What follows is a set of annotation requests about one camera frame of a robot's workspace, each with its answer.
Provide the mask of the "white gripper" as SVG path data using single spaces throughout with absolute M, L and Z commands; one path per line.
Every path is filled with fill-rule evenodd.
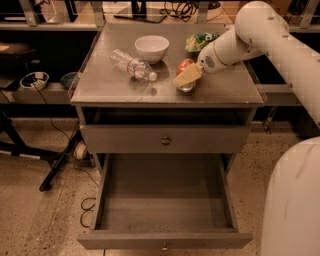
M 214 43 L 210 43 L 200 51 L 197 64 L 192 63 L 189 65 L 182 73 L 176 76 L 174 83 L 177 87 L 180 87 L 199 79 L 202 76 L 202 70 L 206 73 L 213 74 L 222 68 L 223 64 L 219 61 L 215 53 Z

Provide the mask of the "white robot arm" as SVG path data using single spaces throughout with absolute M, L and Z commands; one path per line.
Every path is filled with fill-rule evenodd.
M 197 61 L 181 68 L 174 85 L 183 88 L 203 73 L 266 55 L 283 85 L 264 85 L 272 107 L 301 106 L 320 122 L 320 55 L 290 34 L 287 22 L 266 2 L 239 9 L 234 25 L 203 47 Z M 320 256 L 320 137 L 287 150 L 268 184 L 260 256 Z

